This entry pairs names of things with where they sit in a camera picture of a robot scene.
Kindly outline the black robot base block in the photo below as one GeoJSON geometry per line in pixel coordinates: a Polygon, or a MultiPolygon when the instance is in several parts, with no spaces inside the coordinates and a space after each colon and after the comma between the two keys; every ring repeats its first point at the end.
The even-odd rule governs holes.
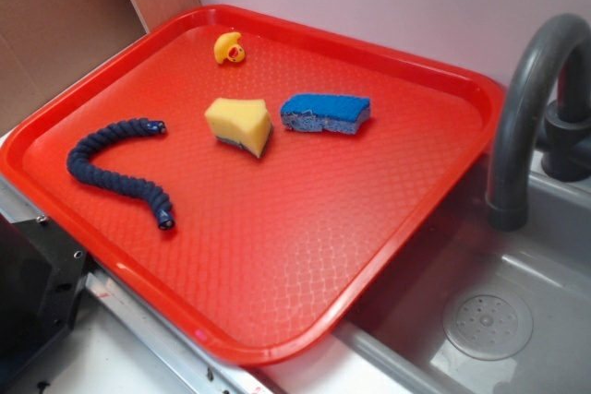
{"type": "Polygon", "coordinates": [[[56,223],[1,219],[1,364],[72,329],[86,266],[86,249],[56,223]]]}

